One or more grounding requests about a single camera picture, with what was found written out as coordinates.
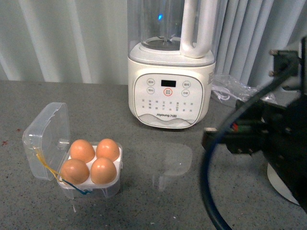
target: button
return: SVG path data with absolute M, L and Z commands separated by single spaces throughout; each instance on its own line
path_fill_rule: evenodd
M 183 91 L 181 92 L 181 95 L 184 96 L 184 97 L 187 97 L 187 96 L 190 95 L 190 91 L 189 91 L 189 90 L 183 90 Z
M 183 86 L 183 88 L 187 89 L 187 88 L 190 88 L 191 83 L 186 80 L 185 82 L 182 83 L 182 86 Z
M 166 88 L 166 89 L 164 89 L 163 93 L 164 93 L 165 96 L 169 97 L 170 95 L 173 94 L 173 91 L 170 88 Z
M 149 94 L 153 94 L 153 93 L 154 93 L 154 88 L 153 88 L 153 87 L 148 87 L 148 88 L 147 88 L 147 92 L 148 92 Z
M 149 79 L 147 80 L 147 85 L 153 86 L 153 85 L 154 85 L 154 79 L 149 78 Z

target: plastic container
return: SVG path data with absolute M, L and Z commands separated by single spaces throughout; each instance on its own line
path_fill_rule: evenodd
M 96 150 L 98 142 L 91 142 Z M 23 145 L 33 175 L 41 180 L 53 180 L 53 174 L 43 166 L 36 156 L 36 150 L 42 151 L 46 163 L 57 172 L 62 164 L 70 157 L 70 129 L 68 120 L 68 109 L 65 103 L 50 103 L 35 118 L 31 125 L 24 131 Z M 122 146 L 119 158 L 114 161 L 117 176 L 109 184 L 94 184 L 91 177 L 82 184 L 75 185 L 81 190 L 91 191 L 86 195 L 79 193 L 70 185 L 58 182 L 60 188 L 67 198 L 74 199 L 81 196 L 114 196 L 120 189 L 120 170 L 122 169 Z M 91 167 L 95 158 L 87 163 Z

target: yellow wire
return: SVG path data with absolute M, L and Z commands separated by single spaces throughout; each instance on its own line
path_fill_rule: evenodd
M 49 165 L 46 163 L 46 160 L 45 160 L 45 158 L 44 158 L 42 152 L 41 152 L 39 149 L 35 149 L 35 152 L 36 152 L 36 156 L 37 156 L 38 160 L 39 160 L 47 169 L 49 169 L 49 171 L 54 175 L 54 177 L 57 179 L 57 181 L 63 182 L 62 180 L 60 180 L 60 179 L 57 177 L 57 175 L 59 175 L 59 176 L 61 176 L 61 177 L 62 177 L 62 175 L 61 175 L 59 172 L 57 172 L 57 171 L 55 171 L 54 169 L 51 169 L 51 168 L 49 167 Z

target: white curtain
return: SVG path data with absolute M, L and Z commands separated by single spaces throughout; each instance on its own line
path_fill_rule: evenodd
M 127 1 L 0 0 L 0 80 L 127 84 Z M 306 0 L 219 0 L 216 72 L 265 84 L 303 35 Z
M 250 86 L 264 85 L 271 49 L 307 35 L 306 0 L 229 0 L 219 39 L 216 72 Z

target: blender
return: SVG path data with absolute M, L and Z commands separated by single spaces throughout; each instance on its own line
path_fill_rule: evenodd
M 129 0 L 129 107 L 142 123 L 187 128 L 208 111 L 217 1 Z

